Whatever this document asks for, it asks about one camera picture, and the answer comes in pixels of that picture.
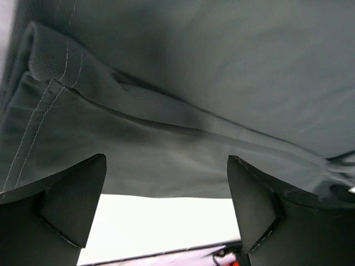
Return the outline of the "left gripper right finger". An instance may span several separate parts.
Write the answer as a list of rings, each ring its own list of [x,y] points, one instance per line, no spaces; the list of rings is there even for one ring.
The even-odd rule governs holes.
[[[251,265],[353,265],[354,202],[321,197],[236,156],[227,178]]]

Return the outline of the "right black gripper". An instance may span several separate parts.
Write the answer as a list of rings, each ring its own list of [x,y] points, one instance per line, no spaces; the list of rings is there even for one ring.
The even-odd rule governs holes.
[[[354,202],[354,151],[330,160],[328,169],[342,174],[350,185],[332,185],[330,190],[336,199],[343,202]]]

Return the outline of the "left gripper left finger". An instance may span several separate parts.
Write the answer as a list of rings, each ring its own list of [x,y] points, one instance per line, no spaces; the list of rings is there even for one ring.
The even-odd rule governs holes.
[[[106,172],[106,156],[96,154],[1,194],[1,265],[76,265]]]

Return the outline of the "dark grey t-shirt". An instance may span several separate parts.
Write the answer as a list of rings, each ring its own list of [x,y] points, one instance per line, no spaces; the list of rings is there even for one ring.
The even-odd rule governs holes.
[[[2,191],[94,154],[106,194],[229,198],[229,156],[354,185],[353,1],[1,6]]]

